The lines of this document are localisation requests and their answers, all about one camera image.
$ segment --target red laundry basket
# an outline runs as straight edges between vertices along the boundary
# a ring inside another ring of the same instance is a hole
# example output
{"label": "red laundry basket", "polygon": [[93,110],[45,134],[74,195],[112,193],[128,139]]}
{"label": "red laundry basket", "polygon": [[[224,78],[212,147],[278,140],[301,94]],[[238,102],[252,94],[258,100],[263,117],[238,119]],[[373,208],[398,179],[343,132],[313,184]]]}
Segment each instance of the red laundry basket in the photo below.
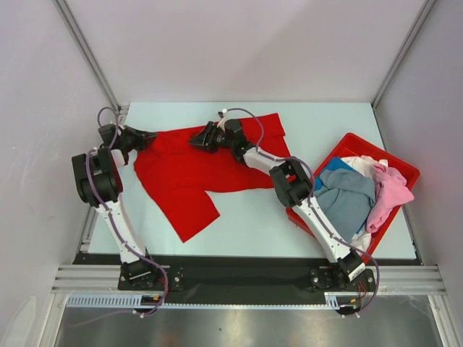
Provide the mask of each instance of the red laundry basket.
{"label": "red laundry basket", "polygon": [[[405,163],[404,161],[394,157],[393,155],[352,133],[347,133],[342,138],[341,142],[331,151],[329,156],[326,157],[326,159],[322,162],[314,174],[315,176],[318,176],[323,168],[328,165],[332,157],[350,157],[360,155],[369,155],[375,160],[387,159],[389,166],[399,170],[402,176],[405,177],[407,180],[408,189],[412,189],[413,185],[420,176],[420,171],[417,168]],[[400,206],[396,206],[392,210],[388,219],[386,219],[386,222],[379,228],[377,232],[372,234],[370,248],[368,249],[369,254],[372,254],[376,247],[379,245],[379,241],[381,241],[384,234],[386,233],[386,230],[391,225],[392,220],[396,216],[397,212],[399,212],[399,208]],[[297,226],[301,227],[311,236],[313,236],[312,231],[310,231],[305,222],[291,208],[286,209],[286,214],[288,215],[290,221],[294,222]],[[362,258],[365,263],[369,260],[369,257],[367,256],[363,256]]]}

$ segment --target white table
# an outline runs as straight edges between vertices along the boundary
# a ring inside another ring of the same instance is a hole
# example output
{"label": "white table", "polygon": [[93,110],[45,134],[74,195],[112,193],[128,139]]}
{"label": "white table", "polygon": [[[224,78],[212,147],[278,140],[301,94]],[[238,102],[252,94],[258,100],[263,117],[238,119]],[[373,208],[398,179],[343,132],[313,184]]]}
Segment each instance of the white table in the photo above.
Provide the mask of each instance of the white table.
{"label": "white table", "polygon": [[[193,127],[217,120],[217,111],[222,108],[238,106],[256,115],[279,113],[291,154],[305,160],[314,170],[347,132],[383,147],[368,103],[132,103],[125,124],[147,131]],[[246,116],[238,111],[229,113],[229,117]],[[120,169],[124,203],[135,230],[151,254],[324,258],[317,241],[288,220],[272,189],[209,192],[221,216],[182,243],[139,182],[133,170],[136,155],[131,153],[129,165]],[[118,253],[100,217],[89,253]],[[374,255],[380,259],[416,258],[402,210]]]}

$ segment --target red shirt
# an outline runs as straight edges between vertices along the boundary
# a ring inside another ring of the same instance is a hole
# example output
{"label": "red shirt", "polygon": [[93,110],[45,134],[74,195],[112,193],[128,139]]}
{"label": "red shirt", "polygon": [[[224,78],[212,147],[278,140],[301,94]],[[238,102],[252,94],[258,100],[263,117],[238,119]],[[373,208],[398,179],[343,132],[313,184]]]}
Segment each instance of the red shirt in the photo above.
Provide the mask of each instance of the red shirt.
{"label": "red shirt", "polygon": [[[274,155],[289,156],[277,113],[259,117],[265,130],[260,146]],[[256,143],[260,127],[255,119],[241,119],[246,138]],[[148,195],[158,204],[183,242],[220,215],[206,193],[273,188],[270,176],[238,163],[229,149],[207,153],[188,144],[203,127],[160,132],[153,144],[139,152],[134,167]]]}

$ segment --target white backdrop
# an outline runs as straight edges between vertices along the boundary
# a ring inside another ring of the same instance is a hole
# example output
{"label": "white backdrop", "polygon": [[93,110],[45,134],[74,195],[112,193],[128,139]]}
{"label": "white backdrop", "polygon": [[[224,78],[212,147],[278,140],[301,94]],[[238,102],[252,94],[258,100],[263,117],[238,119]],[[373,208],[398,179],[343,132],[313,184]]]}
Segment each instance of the white backdrop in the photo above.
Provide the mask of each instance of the white backdrop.
{"label": "white backdrop", "polygon": [[68,0],[120,103],[370,102],[424,0]]}
{"label": "white backdrop", "polygon": [[35,296],[36,310],[26,311],[32,346],[85,214],[71,156],[98,144],[95,114],[105,99],[52,1],[3,1],[0,46],[0,341]]}
{"label": "white backdrop", "polygon": [[378,109],[388,147],[421,170],[409,204],[463,323],[463,3],[440,1]]}

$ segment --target blue cloth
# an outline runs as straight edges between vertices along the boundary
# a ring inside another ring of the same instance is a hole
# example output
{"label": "blue cloth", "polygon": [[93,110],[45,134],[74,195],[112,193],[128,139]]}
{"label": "blue cloth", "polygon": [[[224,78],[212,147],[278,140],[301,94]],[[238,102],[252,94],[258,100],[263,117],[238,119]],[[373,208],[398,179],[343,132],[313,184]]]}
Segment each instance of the blue cloth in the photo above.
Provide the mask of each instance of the blue cloth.
{"label": "blue cloth", "polygon": [[323,170],[318,204],[339,235],[350,242],[375,204],[375,182],[355,170]]}
{"label": "blue cloth", "polygon": [[[340,157],[332,157],[332,159],[330,160],[330,162],[328,163],[327,166],[325,166],[325,168],[323,168],[323,170],[320,172],[320,175],[325,171],[325,170],[331,170],[331,171],[335,171],[337,170],[338,168],[345,168],[346,170],[349,170],[349,171],[355,171],[353,168],[351,168],[350,166],[348,166],[344,161],[342,161],[342,159]],[[318,175],[316,178],[315,178],[315,191],[319,190],[321,187],[323,187],[323,182],[320,180],[320,175]]]}

